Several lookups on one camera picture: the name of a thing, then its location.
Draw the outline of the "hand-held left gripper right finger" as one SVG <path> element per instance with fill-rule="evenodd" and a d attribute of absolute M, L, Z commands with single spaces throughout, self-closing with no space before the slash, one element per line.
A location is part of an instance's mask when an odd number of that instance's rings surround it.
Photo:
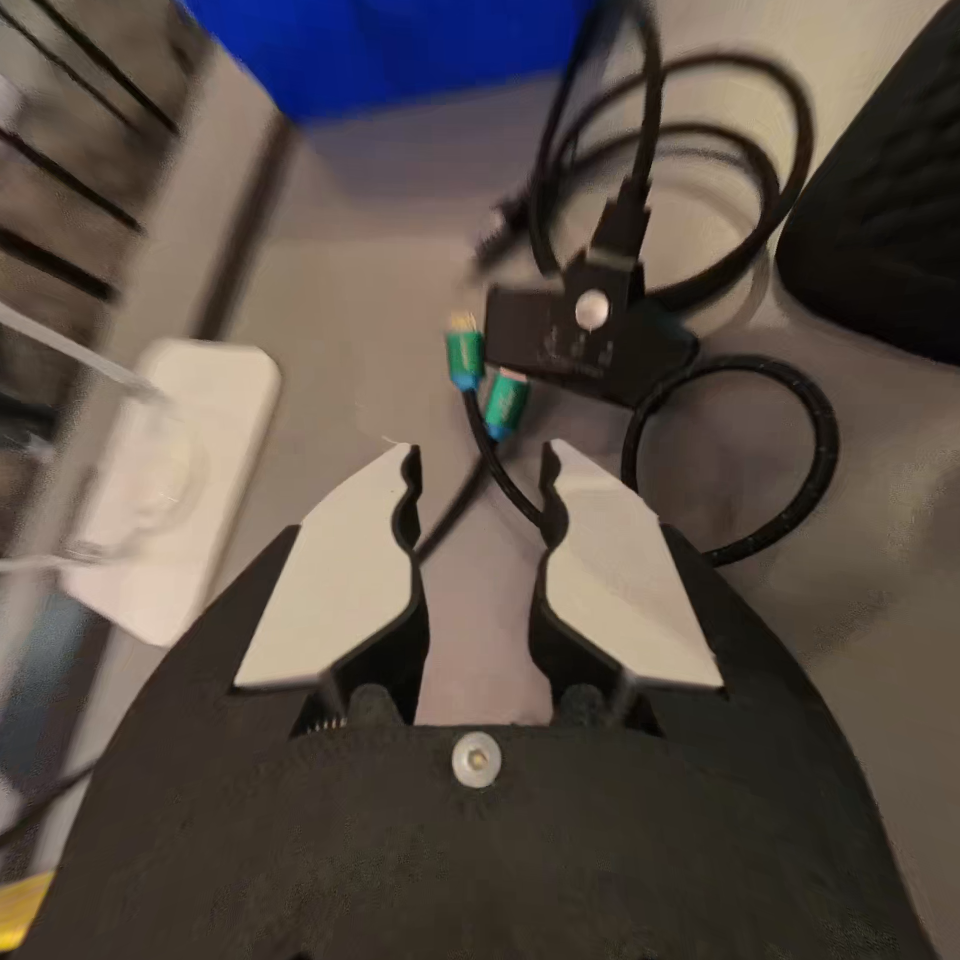
<path fill-rule="evenodd" d="M 529 648 L 558 706 L 590 686 L 717 691 L 724 680 L 657 514 L 572 444 L 546 441 L 544 553 Z"/>

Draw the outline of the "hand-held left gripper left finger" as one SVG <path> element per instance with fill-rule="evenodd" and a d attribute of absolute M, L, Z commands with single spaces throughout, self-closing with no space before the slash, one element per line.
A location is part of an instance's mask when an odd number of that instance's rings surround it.
<path fill-rule="evenodd" d="M 414 548 L 420 448 L 394 445 L 303 518 L 234 676 L 237 690 L 377 684 L 417 699 L 428 613 Z"/>

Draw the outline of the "yellow plastic bin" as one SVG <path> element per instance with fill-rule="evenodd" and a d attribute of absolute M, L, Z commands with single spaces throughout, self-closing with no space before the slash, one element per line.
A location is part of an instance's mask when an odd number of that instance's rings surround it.
<path fill-rule="evenodd" d="M 37 873 L 1 886 L 1 957 L 19 949 L 37 918 L 55 876 Z"/>

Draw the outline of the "white stand base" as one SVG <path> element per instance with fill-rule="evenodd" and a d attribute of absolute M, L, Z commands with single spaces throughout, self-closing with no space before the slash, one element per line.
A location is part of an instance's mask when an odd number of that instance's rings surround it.
<path fill-rule="evenodd" d="M 129 371 L 60 589 L 139 642 L 175 644 L 205 606 L 281 381 L 256 346 L 151 344 Z"/>

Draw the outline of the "blue divided plastic bin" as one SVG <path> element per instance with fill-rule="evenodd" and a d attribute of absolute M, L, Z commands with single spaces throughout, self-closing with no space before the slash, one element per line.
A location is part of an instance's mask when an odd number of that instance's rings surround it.
<path fill-rule="evenodd" d="M 549 73 L 586 1 L 185 1 L 295 122 Z"/>

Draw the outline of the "black textured pad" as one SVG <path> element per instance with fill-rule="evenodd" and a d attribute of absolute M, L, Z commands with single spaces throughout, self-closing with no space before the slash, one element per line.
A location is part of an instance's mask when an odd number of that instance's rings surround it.
<path fill-rule="evenodd" d="M 959 364 L 958 35 L 905 54 L 804 188 L 776 267 L 843 329 Z"/>

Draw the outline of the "black hdmi switch box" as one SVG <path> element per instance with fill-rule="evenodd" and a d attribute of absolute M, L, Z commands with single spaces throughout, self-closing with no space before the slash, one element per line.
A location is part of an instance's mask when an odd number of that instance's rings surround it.
<path fill-rule="evenodd" d="M 625 409 L 699 353 L 696 335 L 646 294 L 639 260 L 591 249 L 558 286 L 491 285 L 484 337 L 490 365 Z"/>

